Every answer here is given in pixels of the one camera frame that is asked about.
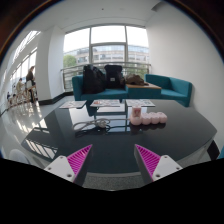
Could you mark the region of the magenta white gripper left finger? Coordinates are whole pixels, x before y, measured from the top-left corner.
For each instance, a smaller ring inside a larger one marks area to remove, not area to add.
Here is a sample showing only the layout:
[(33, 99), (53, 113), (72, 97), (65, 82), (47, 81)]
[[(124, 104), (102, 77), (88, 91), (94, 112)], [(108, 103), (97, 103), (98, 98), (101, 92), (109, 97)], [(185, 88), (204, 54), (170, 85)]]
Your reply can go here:
[(58, 156), (45, 168), (45, 171), (82, 186), (92, 158), (92, 147), (93, 145), (90, 144), (69, 156)]

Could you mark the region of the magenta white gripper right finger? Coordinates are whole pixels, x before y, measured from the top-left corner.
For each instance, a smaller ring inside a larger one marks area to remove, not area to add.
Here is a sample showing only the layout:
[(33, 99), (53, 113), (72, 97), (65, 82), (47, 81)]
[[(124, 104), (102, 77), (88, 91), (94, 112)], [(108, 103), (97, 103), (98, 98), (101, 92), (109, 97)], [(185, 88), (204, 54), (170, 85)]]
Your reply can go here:
[(182, 169), (168, 155), (160, 156), (138, 144), (134, 146), (134, 156), (145, 184), (159, 180)]

